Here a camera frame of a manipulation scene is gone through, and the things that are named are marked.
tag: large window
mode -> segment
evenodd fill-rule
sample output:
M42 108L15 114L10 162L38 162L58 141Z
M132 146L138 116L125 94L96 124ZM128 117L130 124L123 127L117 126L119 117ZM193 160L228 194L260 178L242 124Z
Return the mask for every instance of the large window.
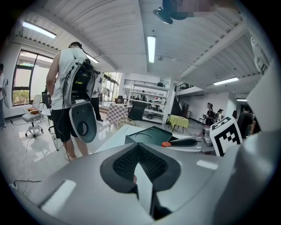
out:
M45 90L52 58L21 50L14 70L13 106L32 104L35 95Z
M113 101L117 97L121 73L104 73L102 81L103 101Z

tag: window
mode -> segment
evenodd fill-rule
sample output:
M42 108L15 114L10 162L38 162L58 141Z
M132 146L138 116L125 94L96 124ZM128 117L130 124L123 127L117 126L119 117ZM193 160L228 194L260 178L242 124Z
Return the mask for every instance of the window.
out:
M32 104L35 95L45 90L52 58L21 50L14 70L13 106Z

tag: stool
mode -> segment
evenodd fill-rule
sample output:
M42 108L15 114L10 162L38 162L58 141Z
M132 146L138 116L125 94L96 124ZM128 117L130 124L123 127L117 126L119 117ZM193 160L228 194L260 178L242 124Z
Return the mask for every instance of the stool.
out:
M199 118L199 120L198 120L198 123L197 123L197 124L199 124L199 123L204 123L204 119L203 119L203 118Z

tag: yellow tablecloth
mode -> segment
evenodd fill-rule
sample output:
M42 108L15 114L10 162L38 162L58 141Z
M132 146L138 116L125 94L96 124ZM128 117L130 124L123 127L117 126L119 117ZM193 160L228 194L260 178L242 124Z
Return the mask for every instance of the yellow tablecloth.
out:
M185 119L180 116L170 115L168 121L171 123L172 126L181 126L185 128L188 128L189 126L188 119Z

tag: white tank top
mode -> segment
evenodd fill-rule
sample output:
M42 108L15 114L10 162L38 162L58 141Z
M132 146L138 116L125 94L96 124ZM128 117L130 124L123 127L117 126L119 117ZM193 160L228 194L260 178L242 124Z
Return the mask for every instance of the white tank top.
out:
M63 97L62 97L62 90L60 86L60 77L63 74L68 73L67 69L72 64L74 60L73 52L77 57L85 57L85 54L82 49L80 48L66 48L61 50L60 60L58 62L58 76L56 79L56 83L54 84L54 93L52 95L52 110L63 109ZM70 108L71 105L65 101L65 109Z

